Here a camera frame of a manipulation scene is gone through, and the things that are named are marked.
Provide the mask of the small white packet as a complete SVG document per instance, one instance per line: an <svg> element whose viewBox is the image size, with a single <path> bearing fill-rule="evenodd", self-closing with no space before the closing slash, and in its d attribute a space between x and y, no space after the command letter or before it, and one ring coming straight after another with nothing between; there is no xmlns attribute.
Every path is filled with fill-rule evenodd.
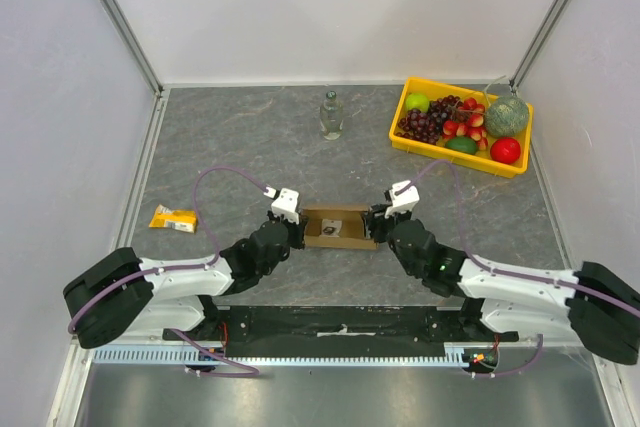
<svg viewBox="0 0 640 427"><path fill-rule="evenodd" d="M342 230L343 222L335 219L323 219L321 221L320 235L322 237L338 238Z"/></svg>

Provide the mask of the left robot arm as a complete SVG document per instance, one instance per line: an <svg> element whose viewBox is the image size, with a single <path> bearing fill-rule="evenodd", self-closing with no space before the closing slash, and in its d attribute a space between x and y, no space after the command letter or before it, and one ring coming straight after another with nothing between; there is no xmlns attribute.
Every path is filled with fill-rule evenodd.
<svg viewBox="0 0 640 427"><path fill-rule="evenodd" d="M303 214L290 221L269 212L249 237L199 259L154 260L118 248L63 289L68 332L85 349L126 333L165 329L211 339L220 325L213 299L255 287L293 249L303 249L307 223Z"/></svg>

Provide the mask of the brown cardboard box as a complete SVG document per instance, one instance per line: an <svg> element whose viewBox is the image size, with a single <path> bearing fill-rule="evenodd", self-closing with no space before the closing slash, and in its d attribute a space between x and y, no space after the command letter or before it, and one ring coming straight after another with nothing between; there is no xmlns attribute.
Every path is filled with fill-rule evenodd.
<svg viewBox="0 0 640 427"><path fill-rule="evenodd" d="M306 247L376 250L376 242L369 236L364 217L366 204L317 204L302 209L308 218L304 231Z"/></svg>

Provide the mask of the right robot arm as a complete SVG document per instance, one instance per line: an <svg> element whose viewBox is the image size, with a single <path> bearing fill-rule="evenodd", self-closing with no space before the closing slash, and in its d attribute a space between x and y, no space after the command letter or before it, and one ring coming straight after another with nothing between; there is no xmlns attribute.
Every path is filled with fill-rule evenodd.
<svg viewBox="0 0 640 427"><path fill-rule="evenodd" d="M639 360L639 294L607 267L542 271L476 257L439 243L411 213L375 205L362 215L366 235L386 243L405 273L441 297L464 304L458 328L467 339L487 334L541 335L578 341L622 365Z"/></svg>

